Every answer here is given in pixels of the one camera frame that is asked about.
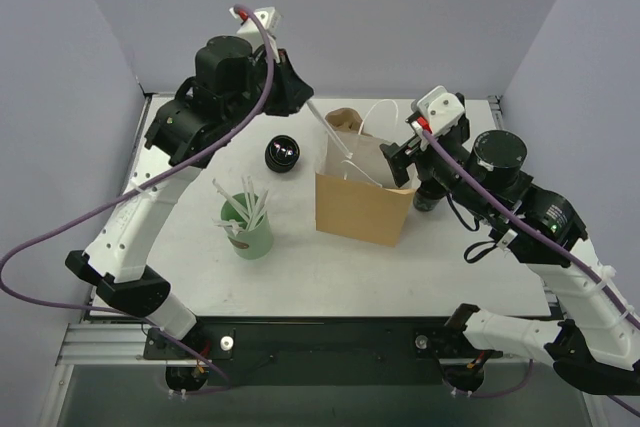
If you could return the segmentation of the brown paper bag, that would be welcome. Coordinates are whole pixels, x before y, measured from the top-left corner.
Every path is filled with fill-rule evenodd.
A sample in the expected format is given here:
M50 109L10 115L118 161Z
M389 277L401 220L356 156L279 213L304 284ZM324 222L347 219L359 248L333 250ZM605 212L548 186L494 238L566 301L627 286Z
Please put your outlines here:
M318 231L396 246L413 199L415 170L409 170L407 184L397 187L379 146L390 142L399 114L396 101L382 99L360 114L363 121L358 133L336 131L353 153L351 160L327 135L325 154L315 173Z

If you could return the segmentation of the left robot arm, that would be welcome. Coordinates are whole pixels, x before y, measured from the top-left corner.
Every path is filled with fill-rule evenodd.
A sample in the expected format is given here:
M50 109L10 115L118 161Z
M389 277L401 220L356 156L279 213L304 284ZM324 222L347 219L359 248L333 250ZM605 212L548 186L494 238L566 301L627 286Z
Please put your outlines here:
M93 242L67 255L66 267L108 306L166 332L179 357L195 356L203 345L198 319L148 265L151 249L181 195L211 161L211 146L226 146L251 111L286 117L312 95L274 39L210 39L196 53L194 75L156 112L127 199Z

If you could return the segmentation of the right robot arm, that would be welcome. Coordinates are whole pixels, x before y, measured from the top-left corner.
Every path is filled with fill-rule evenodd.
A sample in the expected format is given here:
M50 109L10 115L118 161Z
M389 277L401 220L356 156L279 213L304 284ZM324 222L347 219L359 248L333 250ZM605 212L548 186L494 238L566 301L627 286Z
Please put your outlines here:
M462 304L443 331L457 355L513 354L550 366L572 387L593 395L639 392L639 318L615 287L614 270L600 264L586 226L563 196L537 186L526 174L524 142L504 130L471 137L459 120L437 135L419 114L413 136L384 144L381 152L397 184L418 173L424 206L447 199L489 229L470 246L469 263L504 250L538 275L564 311L560 320L527 320Z

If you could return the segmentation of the brown pulp cup carriers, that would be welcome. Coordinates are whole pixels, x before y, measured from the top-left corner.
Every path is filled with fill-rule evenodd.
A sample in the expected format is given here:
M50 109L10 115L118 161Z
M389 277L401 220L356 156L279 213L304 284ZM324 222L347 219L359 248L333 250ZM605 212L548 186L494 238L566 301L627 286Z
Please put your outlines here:
M348 107L339 108L327 113L325 120L335 131L355 133L359 132L363 121L356 110Z

